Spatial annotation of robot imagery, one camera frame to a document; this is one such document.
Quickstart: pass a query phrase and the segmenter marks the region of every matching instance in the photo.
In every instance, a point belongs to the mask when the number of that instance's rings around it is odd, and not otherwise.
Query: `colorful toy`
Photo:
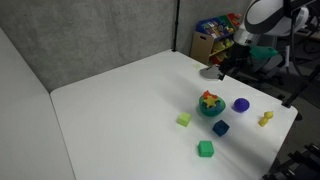
[[[214,149],[211,141],[200,141],[198,145],[200,157],[212,157]]]
[[[261,118],[260,121],[259,121],[259,125],[261,127],[264,127],[268,123],[269,119],[272,119],[272,118],[273,118],[273,112],[272,111],[265,112],[264,113],[264,117]]]
[[[245,112],[246,110],[249,109],[249,107],[250,107],[249,101],[244,98],[237,99],[233,104],[234,110],[240,113]]]
[[[180,116],[178,118],[178,124],[180,124],[184,127],[187,127],[190,122],[190,119],[191,119],[191,114],[183,112],[180,114]]]
[[[217,95],[211,94],[209,91],[206,91],[199,98],[199,107],[201,112],[206,116],[216,116],[225,109],[226,104]]]
[[[212,130],[219,136],[223,136],[229,130],[230,126],[225,123],[223,120],[220,120],[216,124],[214,124]]]

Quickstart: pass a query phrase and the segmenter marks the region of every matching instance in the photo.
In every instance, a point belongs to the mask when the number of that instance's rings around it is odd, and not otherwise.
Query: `shelf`
[[[226,48],[224,48],[224,49],[221,49],[220,51],[214,52],[214,53],[210,54],[209,57],[214,56],[214,55],[216,55],[216,54],[219,54],[219,53],[221,53],[221,52],[223,52],[223,51],[231,48],[232,46],[233,46],[233,44],[232,44],[231,46],[229,46],[229,47],[226,47]]]

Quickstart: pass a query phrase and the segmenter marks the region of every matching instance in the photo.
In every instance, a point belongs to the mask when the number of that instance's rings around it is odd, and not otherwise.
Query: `white wall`
[[[48,92],[0,29],[0,180],[73,180]]]

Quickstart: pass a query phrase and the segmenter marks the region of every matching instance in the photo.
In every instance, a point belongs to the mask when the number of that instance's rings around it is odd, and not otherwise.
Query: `dark blue cube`
[[[225,123],[223,120],[220,120],[216,124],[214,124],[212,130],[218,135],[223,136],[229,129],[229,125]]]

